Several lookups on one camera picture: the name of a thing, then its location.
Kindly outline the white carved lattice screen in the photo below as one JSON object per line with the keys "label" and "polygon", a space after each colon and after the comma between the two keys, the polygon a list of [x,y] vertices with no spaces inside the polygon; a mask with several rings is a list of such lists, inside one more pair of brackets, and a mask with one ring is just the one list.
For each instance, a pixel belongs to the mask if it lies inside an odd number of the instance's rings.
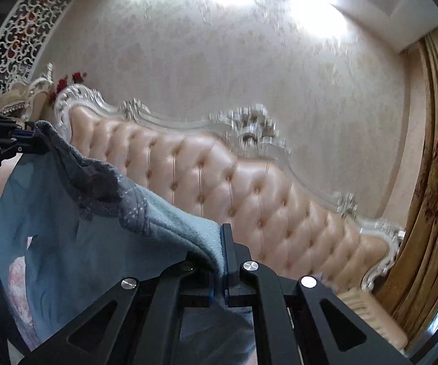
{"label": "white carved lattice screen", "polygon": [[17,0],[0,27],[0,95],[31,79],[46,43],[74,0]]}

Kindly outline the pink floral lace sofa cover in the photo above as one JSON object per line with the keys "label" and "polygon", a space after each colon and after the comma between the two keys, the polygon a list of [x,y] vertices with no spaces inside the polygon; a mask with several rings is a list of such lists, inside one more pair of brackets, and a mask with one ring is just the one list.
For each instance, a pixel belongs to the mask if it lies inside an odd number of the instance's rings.
{"label": "pink floral lace sofa cover", "polygon": [[24,257],[18,257],[8,268],[8,289],[6,296],[19,333],[30,350],[34,350],[40,340],[34,329],[34,323],[26,297],[26,263]]}

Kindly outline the tufted peach leather sofa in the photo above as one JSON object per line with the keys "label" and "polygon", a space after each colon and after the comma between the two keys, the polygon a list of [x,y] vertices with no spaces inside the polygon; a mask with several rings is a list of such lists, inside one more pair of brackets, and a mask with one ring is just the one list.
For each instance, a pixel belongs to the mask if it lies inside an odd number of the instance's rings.
{"label": "tufted peach leather sofa", "polygon": [[111,106],[83,85],[62,90],[54,126],[84,156],[111,163],[189,214],[232,226],[252,256],[290,279],[317,274],[396,349],[405,332],[372,295],[394,264],[403,230],[358,216],[351,194],[323,194],[296,172],[261,106],[195,122],[140,101]]}

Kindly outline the light blue sweater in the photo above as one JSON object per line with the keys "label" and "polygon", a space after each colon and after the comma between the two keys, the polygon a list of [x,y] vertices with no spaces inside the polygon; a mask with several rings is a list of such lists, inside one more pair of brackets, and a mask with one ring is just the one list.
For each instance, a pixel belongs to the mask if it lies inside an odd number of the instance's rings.
{"label": "light blue sweater", "polygon": [[26,297],[42,349],[111,287],[202,257],[222,278],[220,226],[186,213],[106,162],[85,157],[51,124],[49,151],[24,154],[0,199],[0,279],[26,263]]}

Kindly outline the brown gold curtain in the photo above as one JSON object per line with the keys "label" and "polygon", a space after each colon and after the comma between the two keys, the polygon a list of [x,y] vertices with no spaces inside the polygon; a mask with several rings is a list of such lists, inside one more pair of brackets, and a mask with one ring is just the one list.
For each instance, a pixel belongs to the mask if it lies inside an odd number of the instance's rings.
{"label": "brown gold curtain", "polygon": [[426,91],[424,148],[401,252],[376,293],[408,340],[438,312],[438,29],[419,42]]}

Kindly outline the red flowers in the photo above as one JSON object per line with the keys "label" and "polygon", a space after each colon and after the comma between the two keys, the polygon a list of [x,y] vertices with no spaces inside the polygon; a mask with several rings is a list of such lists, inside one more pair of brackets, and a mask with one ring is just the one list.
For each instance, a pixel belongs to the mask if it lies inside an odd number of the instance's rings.
{"label": "red flowers", "polygon": [[71,76],[65,75],[63,78],[61,78],[59,81],[57,81],[56,88],[49,95],[49,98],[48,98],[49,103],[51,105],[54,105],[54,102],[57,98],[57,95],[59,95],[63,89],[66,89],[66,87],[68,87],[68,85],[84,83],[84,79],[86,78],[86,76],[87,76],[87,73],[85,73],[85,72],[75,72],[75,73],[72,73]]}

